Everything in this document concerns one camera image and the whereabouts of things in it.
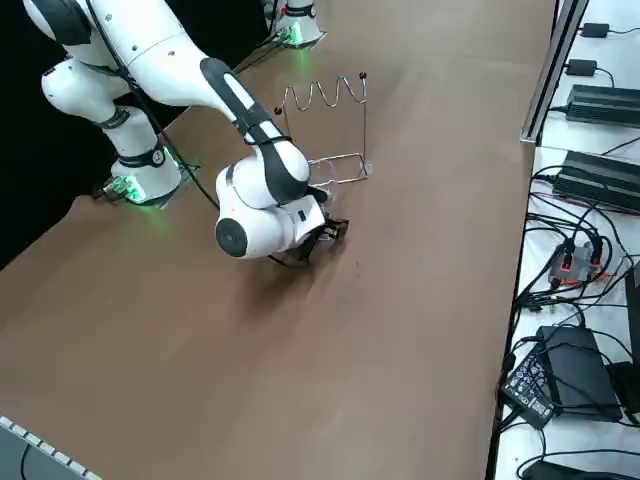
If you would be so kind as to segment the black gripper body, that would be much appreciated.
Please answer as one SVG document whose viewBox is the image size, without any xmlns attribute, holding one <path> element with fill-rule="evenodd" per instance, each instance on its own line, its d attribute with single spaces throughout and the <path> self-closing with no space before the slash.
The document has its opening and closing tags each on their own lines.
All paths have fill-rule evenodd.
<svg viewBox="0 0 640 480">
<path fill-rule="evenodd" d="M 330 229 L 324 227 L 314 229 L 300 245 L 293 249 L 293 259 L 298 262 L 307 263 L 313 250 L 320 241 L 332 239 L 333 233 Z"/>
</svg>

